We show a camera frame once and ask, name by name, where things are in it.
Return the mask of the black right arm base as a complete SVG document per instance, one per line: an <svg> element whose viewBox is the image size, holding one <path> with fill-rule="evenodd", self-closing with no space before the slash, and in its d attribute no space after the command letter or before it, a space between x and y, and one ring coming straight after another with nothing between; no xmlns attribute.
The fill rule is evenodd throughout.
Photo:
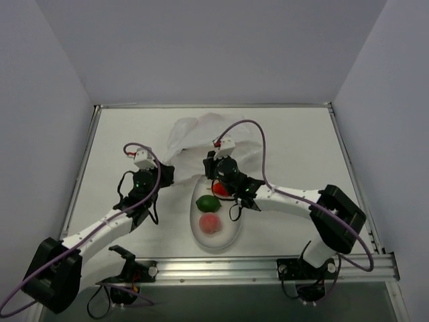
<svg viewBox="0 0 429 322"><path fill-rule="evenodd" d="M302 258L309 245L310 242L298 258L280 258L276 260L276 265L282 292L291 300L300 300L304 306L316 307L327 299L336 286L342 261L338 258L338 264L335 264L334 259L329 258L321 267L315 268ZM286 290L286 281L295 282L294 295Z"/></svg>

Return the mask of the green fake lime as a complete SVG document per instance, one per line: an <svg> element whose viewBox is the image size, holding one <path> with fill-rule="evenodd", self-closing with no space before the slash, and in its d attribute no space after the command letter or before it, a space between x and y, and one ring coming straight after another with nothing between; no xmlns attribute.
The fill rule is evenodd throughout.
<svg viewBox="0 0 429 322"><path fill-rule="evenodd" d="M196 200L196 206L203 213L215 213L221 208L221 202L212 195L203 195Z"/></svg>

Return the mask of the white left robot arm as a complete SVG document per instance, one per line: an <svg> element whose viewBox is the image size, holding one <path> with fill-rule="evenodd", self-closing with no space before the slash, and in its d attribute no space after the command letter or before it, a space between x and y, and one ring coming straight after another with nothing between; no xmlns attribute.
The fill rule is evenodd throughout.
<svg viewBox="0 0 429 322"><path fill-rule="evenodd" d="M147 217L158 192L174 183L173 166L160 164L132 173L133 188L104 217L62 240L46 238L37 248L20 289L51 312L65 311L81 289L84 265Z"/></svg>

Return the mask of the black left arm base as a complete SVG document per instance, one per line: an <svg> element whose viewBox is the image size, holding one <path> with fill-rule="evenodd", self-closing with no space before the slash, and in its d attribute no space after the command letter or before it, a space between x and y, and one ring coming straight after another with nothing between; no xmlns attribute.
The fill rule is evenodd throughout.
<svg viewBox="0 0 429 322"><path fill-rule="evenodd" d="M142 283L154 283L158 274L158 263L153 260L138 262L136 255L125 248L114 245L108 248L120 256L119 273L102 279L97 285L107 289L111 304L121 307L150 307L154 302L141 294Z"/></svg>

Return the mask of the pink fake fruit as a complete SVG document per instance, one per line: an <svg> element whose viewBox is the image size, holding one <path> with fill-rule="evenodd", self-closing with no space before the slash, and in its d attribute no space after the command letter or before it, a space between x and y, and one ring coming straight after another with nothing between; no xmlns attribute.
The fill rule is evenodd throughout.
<svg viewBox="0 0 429 322"><path fill-rule="evenodd" d="M216 213L205 213L199 219L199 228L205 234L214 234L221 230L222 224Z"/></svg>

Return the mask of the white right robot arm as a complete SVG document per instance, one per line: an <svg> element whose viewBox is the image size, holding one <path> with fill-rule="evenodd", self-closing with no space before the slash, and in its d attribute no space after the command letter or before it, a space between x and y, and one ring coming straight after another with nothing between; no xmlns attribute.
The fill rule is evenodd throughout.
<svg viewBox="0 0 429 322"><path fill-rule="evenodd" d="M335 254L350 254L357 242L371 253L360 237L366 214L337 186L328 184L322 190L312 191L276 187L247 176L233 158L216 158L214 151L207 154L203 164L205 177L218 180L240 208L277 211L313 223L317 236L297 261L304 276L314 276Z"/></svg>

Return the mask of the red fake fruit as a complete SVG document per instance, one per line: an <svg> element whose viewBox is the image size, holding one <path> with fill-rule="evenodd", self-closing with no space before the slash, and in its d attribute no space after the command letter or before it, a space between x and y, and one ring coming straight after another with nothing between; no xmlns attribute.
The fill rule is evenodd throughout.
<svg viewBox="0 0 429 322"><path fill-rule="evenodd" d="M223 187L223 185L219 182L214 183L212 185L212 193L214 195L216 195L217 197L222 197L222 198L227 198L230 197L230 194L225 190L225 188Z"/></svg>

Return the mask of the white plastic bag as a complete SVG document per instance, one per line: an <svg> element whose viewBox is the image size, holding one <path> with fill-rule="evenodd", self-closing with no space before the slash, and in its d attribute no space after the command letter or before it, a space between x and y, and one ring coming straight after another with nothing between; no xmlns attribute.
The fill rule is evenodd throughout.
<svg viewBox="0 0 429 322"><path fill-rule="evenodd" d="M175 122L167 140L162 163L174 170L174 183L182 184L204 174L203 160L214 150L213 141L230 125L244 119L240 114L206 113L200 117L183 117ZM227 133L235 143L232 157L249 172L252 162L262 151L260 139L251 125L242 123Z"/></svg>

